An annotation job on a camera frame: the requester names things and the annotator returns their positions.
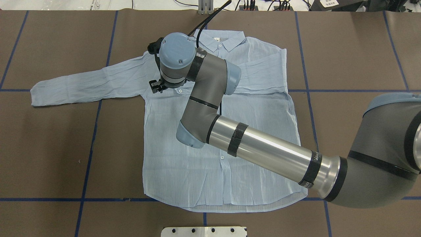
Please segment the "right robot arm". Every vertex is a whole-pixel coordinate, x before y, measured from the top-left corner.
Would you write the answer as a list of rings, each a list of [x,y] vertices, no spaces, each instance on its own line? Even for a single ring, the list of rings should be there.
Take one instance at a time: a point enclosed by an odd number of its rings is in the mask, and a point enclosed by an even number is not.
[[[147,49],[160,72],[159,80],[149,82],[153,93],[194,82],[176,133],[182,144],[217,147],[350,208],[401,200],[420,176],[419,94],[376,96],[347,157],[328,157],[219,115],[218,104],[235,91],[240,68],[208,54],[186,34],[168,34]]]

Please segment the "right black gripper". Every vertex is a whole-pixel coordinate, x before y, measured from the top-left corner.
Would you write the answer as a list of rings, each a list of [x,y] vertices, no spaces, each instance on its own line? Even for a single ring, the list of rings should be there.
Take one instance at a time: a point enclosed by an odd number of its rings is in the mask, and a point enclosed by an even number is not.
[[[149,81],[149,87],[151,88],[152,93],[162,93],[167,89],[167,86],[162,79]]]

